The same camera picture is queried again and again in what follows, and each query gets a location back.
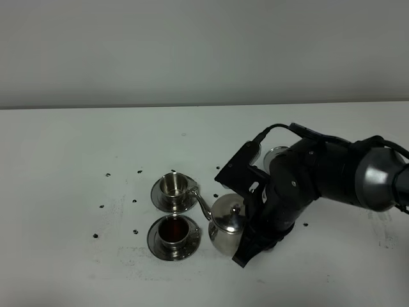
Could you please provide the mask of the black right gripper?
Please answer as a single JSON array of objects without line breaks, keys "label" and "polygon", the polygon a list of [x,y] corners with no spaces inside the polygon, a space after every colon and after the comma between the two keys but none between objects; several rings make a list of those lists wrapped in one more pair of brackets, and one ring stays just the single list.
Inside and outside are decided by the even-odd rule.
[{"label": "black right gripper", "polygon": [[279,193],[275,188],[247,202],[247,226],[232,260],[244,268],[255,256],[273,248],[292,231],[295,221],[313,202],[303,193]]}]

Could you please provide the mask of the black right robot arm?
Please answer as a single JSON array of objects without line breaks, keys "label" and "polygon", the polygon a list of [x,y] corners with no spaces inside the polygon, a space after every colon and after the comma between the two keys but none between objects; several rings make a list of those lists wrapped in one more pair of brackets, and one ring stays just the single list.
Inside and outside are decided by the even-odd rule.
[{"label": "black right robot arm", "polygon": [[246,200],[246,222],[234,262],[244,267],[292,231],[302,212],[319,198],[383,212],[408,212],[408,151],[381,136],[350,142],[297,124],[300,137],[278,153],[268,173],[252,161],[266,132],[246,142],[228,164],[233,189]]}]

